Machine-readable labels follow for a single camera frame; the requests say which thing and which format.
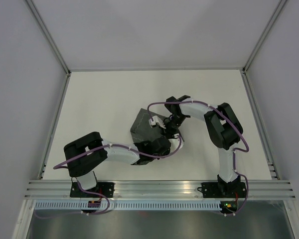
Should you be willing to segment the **grey cloth napkin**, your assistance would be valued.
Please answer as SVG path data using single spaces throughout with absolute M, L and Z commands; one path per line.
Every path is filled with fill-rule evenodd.
M 132 140 L 134 143 L 139 143 L 142 141 L 154 141 L 161 136 L 165 136 L 166 138 L 173 138 L 175 134 L 179 134 L 182 139 L 182 146 L 184 144 L 184 139 L 181 135 L 180 130 L 172 134 L 165 134 L 164 128 L 160 128 L 159 125 L 152 127 L 150 125 L 150 115 L 146 109 L 141 108 L 137 114 L 135 121 L 130 128 L 130 133 L 132 136 Z

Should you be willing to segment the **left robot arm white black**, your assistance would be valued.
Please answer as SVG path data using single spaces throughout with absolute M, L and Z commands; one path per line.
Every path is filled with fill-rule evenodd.
M 64 146 L 69 176 L 77 179 L 78 189 L 87 197 L 99 192 L 94 169 L 101 163 L 117 161 L 142 166 L 170 153 L 171 142 L 164 136 L 124 145 L 111 143 L 101 138 L 99 132 L 92 132 Z

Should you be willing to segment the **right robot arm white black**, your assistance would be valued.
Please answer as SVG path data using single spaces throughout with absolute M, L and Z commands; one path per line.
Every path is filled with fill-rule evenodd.
M 195 118 L 206 123 L 209 137 L 218 148 L 219 173 L 217 190 L 224 197 L 232 196 L 241 183 L 241 176 L 235 172 L 234 147 L 241 140 L 243 128 L 228 103 L 216 108 L 196 103 L 190 96 L 166 99 L 164 106 L 171 113 L 163 120 L 165 133 L 176 134 L 186 118 Z

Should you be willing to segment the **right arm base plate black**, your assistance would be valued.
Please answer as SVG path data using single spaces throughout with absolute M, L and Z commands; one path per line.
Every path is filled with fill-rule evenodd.
M 247 188 L 245 183 L 238 184 L 222 184 L 219 182 L 204 182 L 197 188 L 202 193 L 203 198 L 228 198 L 236 199 L 245 198 L 247 196 Z

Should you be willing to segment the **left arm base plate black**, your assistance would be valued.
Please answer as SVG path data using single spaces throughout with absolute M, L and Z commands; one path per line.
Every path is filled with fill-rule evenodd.
M 94 193 L 99 193 L 107 198 L 113 198 L 115 184 L 113 182 L 98 182 L 97 186 L 89 189 L 89 193 L 83 192 L 77 182 L 73 182 L 70 190 L 70 198 L 99 198 L 99 195 L 95 195 Z

